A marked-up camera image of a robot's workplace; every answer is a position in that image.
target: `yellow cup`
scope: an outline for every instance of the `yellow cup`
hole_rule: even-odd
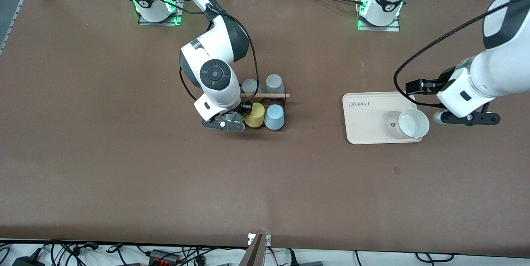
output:
[[[260,103],[252,104],[252,111],[245,115],[245,123],[251,128],[260,127],[265,119],[265,107]]]

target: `white tray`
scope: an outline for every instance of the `white tray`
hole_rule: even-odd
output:
[[[346,136],[352,144],[415,143],[422,139],[405,139],[392,123],[399,113],[414,108],[399,92],[347,93],[342,97]]]

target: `cup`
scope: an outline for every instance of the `cup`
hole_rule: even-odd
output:
[[[284,108],[276,104],[269,106],[265,115],[265,126],[271,130],[278,130],[284,126],[284,123]]]
[[[246,79],[241,85],[241,90],[243,93],[254,93],[256,91],[257,84],[258,81],[254,79]],[[263,93],[263,87],[261,85],[258,88],[258,93]],[[263,100],[263,98],[251,98],[250,102],[261,102],[261,100]]]
[[[260,127],[265,119],[265,107],[260,103],[253,103],[250,114],[245,115],[245,123],[251,128]]]
[[[392,126],[397,133],[405,139],[418,139],[429,132],[429,118],[418,109],[402,111]]]
[[[267,85],[267,93],[284,93],[282,77],[276,74],[269,75],[265,84]]]

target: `white floor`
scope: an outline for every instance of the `white floor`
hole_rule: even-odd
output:
[[[9,245],[11,251],[7,259],[2,263],[2,266],[10,266],[16,258],[21,256],[30,256],[35,249],[39,247],[36,244],[13,244]],[[81,251],[80,259],[83,260],[87,266],[118,266],[123,265],[118,253],[106,253],[108,245],[100,245],[97,251],[91,249],[83,249]],[[144,251],[151,251],[152,249],[161,249],[167,252],[181,251],[180,247],[141,247]],[[60,247],[55,246],[54,254],[59,253]],[[278,265],[289,264],[291,262],[289,251],[286,249],[274,249],[277,252],[276,258]],[[299,264],[307,262],[321,261],[324,266],[358,266],[352,251],[320,251],[314,249],[294,249]],[[148,257],[142,254],[136,247],[126,246],[121,249],[123,259],[127,264],[148,264]],[[241,261],[245,251],[242,249],[233,249],[230,251],[224,249],[216,249],[205,255],[206,266],[218,266],[220,264],[231,264],[230,266],[237,266]],[[4,257],[5,251],[0,252],[0,260]],[[41,251],[39,261],[46,266],[51,266],[50,254],[46,251]],[[431,255],[433,259],[445,259],[445,255]],[[430,266],[418,261],[413,253],[390,253],[390,252],[359,252],[359,259],[363,266]],[[265,255],[264,266],[275,266],[275,261],[272,255]],[[74,259],[70,259],[70,266],[76,265]],[[530,259],[523,258],[500,258],[488,256],[468,256],[456,255],[450,262],[436,263],[438,266],[530,266]]]

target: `brown table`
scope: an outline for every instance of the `brown table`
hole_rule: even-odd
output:
[[[278,73],[291,94],[284,129],[235,134],[203,128],[178,79],[203,17],[147,27],[127,0],[25,0],[0,57],[0,235],[242,246],[267,232],[275,247],[528,255],[528,95],[493,102],[495,127],[346,140],[343,94],[394,91],[405,59],[492,0],[407,1],[401,32],[381,33],[333,0],[219,0],[262,81]],[[402,83],[482,51],[480,27]],[[253,77],[250,52],[233,68]]]

